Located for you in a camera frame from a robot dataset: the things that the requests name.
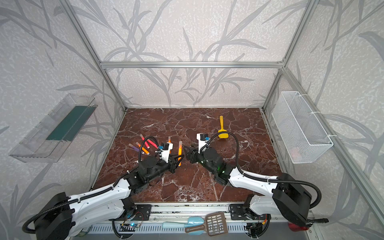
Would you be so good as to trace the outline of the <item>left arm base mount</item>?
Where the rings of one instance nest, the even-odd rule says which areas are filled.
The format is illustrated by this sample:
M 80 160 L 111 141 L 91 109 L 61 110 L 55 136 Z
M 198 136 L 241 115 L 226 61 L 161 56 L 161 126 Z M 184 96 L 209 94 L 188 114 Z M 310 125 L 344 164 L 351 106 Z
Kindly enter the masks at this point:
M 133 202 L 123 202 L 124 211 L 121 215 L 122 220 L 128 221 L 148 221 L 150 219 L 152 205 L 134 204 Z

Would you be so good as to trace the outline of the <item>orange highlighter lone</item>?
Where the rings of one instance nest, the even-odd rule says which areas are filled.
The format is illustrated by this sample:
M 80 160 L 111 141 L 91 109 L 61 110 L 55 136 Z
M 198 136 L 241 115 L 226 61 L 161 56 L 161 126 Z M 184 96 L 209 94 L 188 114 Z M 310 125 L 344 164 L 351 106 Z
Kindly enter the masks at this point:
M 140 148 L 142 148 L 142 152 L 145 153 L 146 155 L 149 155 L 149 151 L 145 148 L 145 147 L 142 147 L 141 144 L 139 144 L 138 142 L 136 142 L 136 145 Z

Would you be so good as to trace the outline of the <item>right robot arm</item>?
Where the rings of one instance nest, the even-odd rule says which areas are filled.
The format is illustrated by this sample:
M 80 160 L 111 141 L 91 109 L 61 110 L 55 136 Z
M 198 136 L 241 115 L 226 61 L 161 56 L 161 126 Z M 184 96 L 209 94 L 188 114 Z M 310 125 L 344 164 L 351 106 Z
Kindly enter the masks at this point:
M 319 222 L 308 217 L 310 209 L 322 199 L 321 190 L 316 185 L 296 180 L 285 173 L 266 176 L 242 170 L 239 164 L 239 140 L 235 140 L 235 165 L 225 163 L 222 156 L 210 147 L 213 139 L 208 135 L 197 134 L 197 140 L 198 146 L 183 147 L 187 160 L 202 165 L 223 186 L 254 192 L 255 196 L 245 201 L 247 211 L 255 215 L 281 214 L 299 227 L 310 227 Z

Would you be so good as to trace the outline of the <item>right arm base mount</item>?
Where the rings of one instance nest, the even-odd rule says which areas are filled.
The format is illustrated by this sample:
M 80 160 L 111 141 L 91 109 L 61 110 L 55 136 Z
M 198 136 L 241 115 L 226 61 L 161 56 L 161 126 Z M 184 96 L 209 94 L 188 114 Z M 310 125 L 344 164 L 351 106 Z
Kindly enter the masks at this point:
M 264 221 L 270 220 L 271 217 L 267 214 L 257 215 L 249 208 L 244 207 L 242 204 L 230 204 L 229 212 L 231 214 L 231 220 L 257 220 Z

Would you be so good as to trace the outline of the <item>purple highlighter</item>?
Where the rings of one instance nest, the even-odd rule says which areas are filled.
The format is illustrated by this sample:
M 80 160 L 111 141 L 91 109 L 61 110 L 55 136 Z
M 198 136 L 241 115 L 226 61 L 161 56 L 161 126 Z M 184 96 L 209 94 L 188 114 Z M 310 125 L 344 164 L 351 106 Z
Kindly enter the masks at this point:
M 135 150 L 136 152 L 139 152 L 139 148 L 135 147 L 134 145 L 132 144 L 129 144 L 129 147 L 131 147 L 133 150 Z

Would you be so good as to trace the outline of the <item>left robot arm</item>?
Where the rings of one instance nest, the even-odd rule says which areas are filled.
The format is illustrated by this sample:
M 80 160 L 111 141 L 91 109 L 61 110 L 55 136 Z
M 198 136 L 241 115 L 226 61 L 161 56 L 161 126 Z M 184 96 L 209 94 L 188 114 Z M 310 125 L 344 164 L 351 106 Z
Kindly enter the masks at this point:
M 59 193 L 23 224 L 22 231 L 36 235 L 38 240 L 65 240 L 93 224 L 117 219 L 134 208 L 132 196 L 165 172 L 175 173 L 183 158 L 171 155 L 164 161 L 148 156 L 110 185 L 79 195 Z

